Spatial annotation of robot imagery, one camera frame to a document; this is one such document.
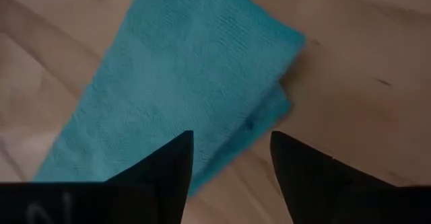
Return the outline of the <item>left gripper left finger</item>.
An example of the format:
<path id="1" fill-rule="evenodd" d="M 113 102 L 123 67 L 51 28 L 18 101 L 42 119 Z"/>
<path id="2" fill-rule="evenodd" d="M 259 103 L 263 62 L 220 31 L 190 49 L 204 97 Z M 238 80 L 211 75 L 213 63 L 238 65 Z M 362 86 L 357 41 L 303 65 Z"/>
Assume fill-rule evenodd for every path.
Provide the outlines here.
<path id="1" fill-rule="evenodd" d="M 180 223 L 193 168 L 193 131 L 171 141 L 106 182 L 118 199 L 107 223 Z"/>

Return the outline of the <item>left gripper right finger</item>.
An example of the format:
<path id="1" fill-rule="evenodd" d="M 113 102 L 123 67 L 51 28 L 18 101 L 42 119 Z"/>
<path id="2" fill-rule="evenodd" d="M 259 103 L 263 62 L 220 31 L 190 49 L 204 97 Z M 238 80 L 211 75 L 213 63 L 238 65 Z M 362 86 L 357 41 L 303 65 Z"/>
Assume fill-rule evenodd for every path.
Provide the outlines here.
<path id="1" fill-rule="evenodd" d="M 280 131 L 271 133 L 270 152 L 294 223 L 331 223 L 336 200 L 346 188 L 392 186 Z"/>

